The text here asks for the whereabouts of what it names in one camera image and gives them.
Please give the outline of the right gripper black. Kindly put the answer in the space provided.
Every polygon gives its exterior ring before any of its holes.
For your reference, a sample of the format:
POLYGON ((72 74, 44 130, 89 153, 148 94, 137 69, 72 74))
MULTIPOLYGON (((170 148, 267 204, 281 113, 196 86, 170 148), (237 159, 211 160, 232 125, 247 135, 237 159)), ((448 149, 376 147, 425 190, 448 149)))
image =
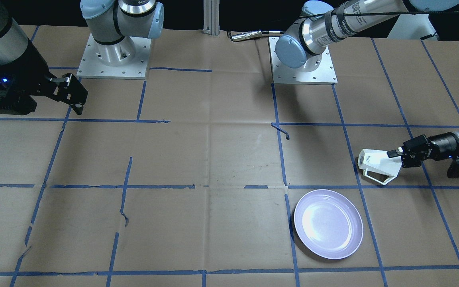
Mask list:
POLYGON ((87 89, 72 73, 59 78, 53 75, 31 40, 27 40, 24 52, 10 63, 10 69, 20 90, 66 103, 78 116, 82 115, 88 96, 87 89))

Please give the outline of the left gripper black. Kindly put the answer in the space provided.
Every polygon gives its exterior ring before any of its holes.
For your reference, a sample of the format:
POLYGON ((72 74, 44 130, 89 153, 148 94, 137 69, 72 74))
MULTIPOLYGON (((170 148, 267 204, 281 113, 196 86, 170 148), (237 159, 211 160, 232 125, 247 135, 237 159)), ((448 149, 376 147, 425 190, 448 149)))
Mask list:
POLYGON ((403 143, 401 148, 387 152, 388 158, 401 157, 404 168, 419 167, 422 161, 445 160, 459 154, 459 145, 453 133, 426 137, 424 134, 403 143))

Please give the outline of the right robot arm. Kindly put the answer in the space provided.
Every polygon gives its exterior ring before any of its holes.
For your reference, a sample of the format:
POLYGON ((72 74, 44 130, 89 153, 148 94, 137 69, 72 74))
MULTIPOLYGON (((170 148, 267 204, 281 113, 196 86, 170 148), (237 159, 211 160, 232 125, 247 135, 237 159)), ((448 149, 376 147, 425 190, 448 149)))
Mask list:
MULTIPOLYGON (((156 39, 164 22, 156 0, 82 0, 80 9, 103 64, 135 57, 132 37, 156 39)), ((0 114, 25 116, 36 110, 33 96, 71 106, 81 115, 88 91, 71 73, 56 77, 26 33, 0 1, 0 114)))

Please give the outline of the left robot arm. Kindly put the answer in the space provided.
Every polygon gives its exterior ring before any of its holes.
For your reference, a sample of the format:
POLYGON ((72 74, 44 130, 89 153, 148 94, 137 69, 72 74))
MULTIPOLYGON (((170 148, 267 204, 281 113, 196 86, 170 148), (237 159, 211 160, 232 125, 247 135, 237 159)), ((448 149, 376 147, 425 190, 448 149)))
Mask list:
MULTIPOLYGON (((275 53, 292 69, 321 55, 326 47, 401 14, 448 14, 459 0, 351 0, 314 15, 299 17, 277 40, 275 53)), ((388 151, 404 168, 419 167, 424 160, 451 159, 448 177, 459 177, 459 131, 439 136, 417 136, 388 151)))

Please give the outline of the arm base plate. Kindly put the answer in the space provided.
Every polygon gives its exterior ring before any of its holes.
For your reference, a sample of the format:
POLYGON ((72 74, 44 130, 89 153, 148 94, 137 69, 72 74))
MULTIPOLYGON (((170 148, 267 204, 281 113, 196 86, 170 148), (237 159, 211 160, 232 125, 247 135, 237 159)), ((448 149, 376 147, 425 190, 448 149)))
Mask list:
POLYGON ((113 45, 102 45, 89 36, 77 77, 84 79, 146 80, 153 41, 125 37, 113 45))
POLYGON ((308 59, 304 66, 292 69, 284 65, 277 57, 277 53, 275 53, 278 39, 278 37, 269 38, 273 83, 314 85, 335 85, 338 83, 329 47, 326 47, 321 55, 308 59))

